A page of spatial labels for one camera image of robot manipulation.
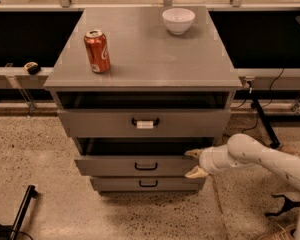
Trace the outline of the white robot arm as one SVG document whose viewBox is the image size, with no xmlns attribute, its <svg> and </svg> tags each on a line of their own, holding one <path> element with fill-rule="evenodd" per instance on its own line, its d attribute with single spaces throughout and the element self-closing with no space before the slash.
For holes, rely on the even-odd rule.
<svg viewBox="0 0 300 240">
<path fill-rule="evenodd" d="M 225 145 L 185 152 L 199 164 L 185 174 L 186 178 L 202 178 L 224 169 L 257 164 L 286 180 L 300 191 L 300 157 L 268 148 L 246 134 L 234 134 Z M 295 240 L 300 240 L 300 215 Z"/>
</svg>

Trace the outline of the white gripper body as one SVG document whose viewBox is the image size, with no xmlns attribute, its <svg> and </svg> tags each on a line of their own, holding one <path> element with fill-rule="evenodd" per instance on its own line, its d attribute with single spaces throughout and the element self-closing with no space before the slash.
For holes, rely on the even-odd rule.
<svg viewBox="0 0 300 240">
<path fill-rule="evenodd" d="M 226 146 L 209 147 L 199 155 L 200 167 L 209 174 L 220 172 L 228 167 L 228 150 Z"/>
</svg>

